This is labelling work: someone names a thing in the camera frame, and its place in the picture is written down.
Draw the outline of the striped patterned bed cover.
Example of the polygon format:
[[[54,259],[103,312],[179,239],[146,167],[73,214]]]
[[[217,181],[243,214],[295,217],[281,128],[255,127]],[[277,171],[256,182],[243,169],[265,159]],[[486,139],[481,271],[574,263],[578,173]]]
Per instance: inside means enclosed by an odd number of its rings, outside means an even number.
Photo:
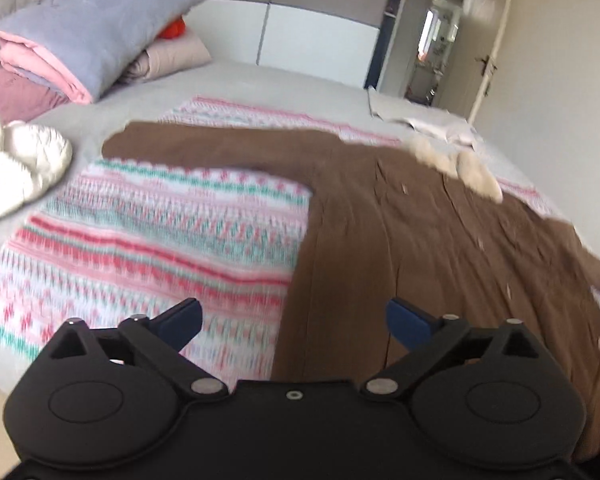
[[[400,145],[420,164],[501,203],[470,151]],[[312,193],[239,168],[186,169],[104,155],[27,218],[0,249],[0,339],[30,362],[66,318],[93,327],[197,298],[202,332],[186,356],[227,382],[273,378],[276,344]]]

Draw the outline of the white bedroom door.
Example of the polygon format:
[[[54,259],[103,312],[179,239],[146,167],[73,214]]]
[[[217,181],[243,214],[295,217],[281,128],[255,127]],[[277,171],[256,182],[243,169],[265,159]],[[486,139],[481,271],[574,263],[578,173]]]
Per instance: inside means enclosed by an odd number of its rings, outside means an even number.
[[[458,111],[473,124],[496,72],[513,0],[467,0],[457,40]]]

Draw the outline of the white puffy jacket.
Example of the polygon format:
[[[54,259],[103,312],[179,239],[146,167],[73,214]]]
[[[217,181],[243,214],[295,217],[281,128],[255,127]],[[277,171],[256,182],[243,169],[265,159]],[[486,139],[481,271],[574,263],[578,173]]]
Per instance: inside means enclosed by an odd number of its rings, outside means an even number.
[[[0,219],[43,196],[72,155],[71,142],[56,129],[0,118]]]

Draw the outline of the beige folded quilt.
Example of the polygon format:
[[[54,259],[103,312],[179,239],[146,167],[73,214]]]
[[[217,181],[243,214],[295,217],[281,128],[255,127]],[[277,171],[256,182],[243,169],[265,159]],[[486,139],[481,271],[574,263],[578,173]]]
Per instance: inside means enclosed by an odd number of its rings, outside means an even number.
[[[205,66],[211,61],[212,56],[201,39],[193,29],[186,29],[178,38],[156,39],[137,55],[118,81],[120,84],[141,84]]]

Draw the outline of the grey bed sheet mattress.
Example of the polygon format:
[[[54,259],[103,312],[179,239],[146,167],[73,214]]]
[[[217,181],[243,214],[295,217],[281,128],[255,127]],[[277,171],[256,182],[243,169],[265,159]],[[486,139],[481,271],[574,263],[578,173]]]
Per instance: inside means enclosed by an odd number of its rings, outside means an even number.
[[[193,103],[184,118],[176,108]],[[32,119],[35,125],[58,130],[73,147],[72,164],[65,177],[73,177],[97,158],[108,136],[131,120],[189,119],[196,125],[244,128],[301,128],[338,132],[344,136],[362,131],[379,141],[400,145],[413,136],[422,136],[440,151],[457,151],[461,146],[434,139],[395,122],[372,117],[366,90],[337,84],[286,70],[237,62],[213,62],[146,84],[111,90],[92,105],[64,104]],[[542,216],[565,219],[555,204],[494,146],[478,140],[477,153],[501,181],[503,191],[526,202]],[[0,248],[29,214],[54,196],[64,185],[8,217],[0,220]],[[23,356],[0,339],[0,390],[9,393],[29,365]]]

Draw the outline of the red plush toy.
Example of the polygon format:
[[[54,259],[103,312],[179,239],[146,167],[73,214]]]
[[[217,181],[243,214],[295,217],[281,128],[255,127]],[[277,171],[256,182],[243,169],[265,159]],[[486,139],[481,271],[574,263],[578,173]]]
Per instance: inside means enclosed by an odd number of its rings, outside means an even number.
[[[158,39],[172,40],[181,37],[186,32],[186,23],[182,16],[176,18],[173,22],[159,32]]]

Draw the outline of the brown coat with fur collar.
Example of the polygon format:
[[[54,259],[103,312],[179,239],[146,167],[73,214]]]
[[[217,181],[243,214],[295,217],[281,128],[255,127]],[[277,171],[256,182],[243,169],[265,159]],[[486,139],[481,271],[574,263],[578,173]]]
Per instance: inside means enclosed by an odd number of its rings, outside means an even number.
[[[407,151],[315,130],[132,122],[107,158],[239,168],[312,193],[272,376],[362,382],[402,356],[385,324],[399,297],[430,314],[492,327],[520,318],[552,352],[588,418],[576,454],[600,452],[600,262],[570,224],[515,197],[493,203]]]

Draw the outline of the mauve pillow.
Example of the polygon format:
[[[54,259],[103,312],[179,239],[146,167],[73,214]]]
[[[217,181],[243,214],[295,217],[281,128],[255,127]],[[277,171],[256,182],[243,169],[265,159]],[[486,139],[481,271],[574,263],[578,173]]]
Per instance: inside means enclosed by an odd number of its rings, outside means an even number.
[[[4,124],[30,122],[68,102],[63,94],[0,68],[0,118]]]

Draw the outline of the white grey sliding wardrobe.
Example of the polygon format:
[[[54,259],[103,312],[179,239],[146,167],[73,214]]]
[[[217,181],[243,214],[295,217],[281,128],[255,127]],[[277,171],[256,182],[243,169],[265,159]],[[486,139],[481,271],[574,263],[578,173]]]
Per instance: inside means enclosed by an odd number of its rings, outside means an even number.
[[[187,15],[217,60],[364,86],[389,0],[208,0]]]

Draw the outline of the cream folded cloth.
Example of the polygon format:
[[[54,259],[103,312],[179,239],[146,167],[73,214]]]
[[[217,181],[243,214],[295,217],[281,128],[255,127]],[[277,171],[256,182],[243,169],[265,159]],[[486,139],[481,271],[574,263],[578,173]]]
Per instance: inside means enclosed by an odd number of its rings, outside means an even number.
[[[408,125],[414,130],[448,143],[474,148],[479,141],[475,128],[464,118],[447,110],[415,104],[367,89],[370,114],[384,122]]]

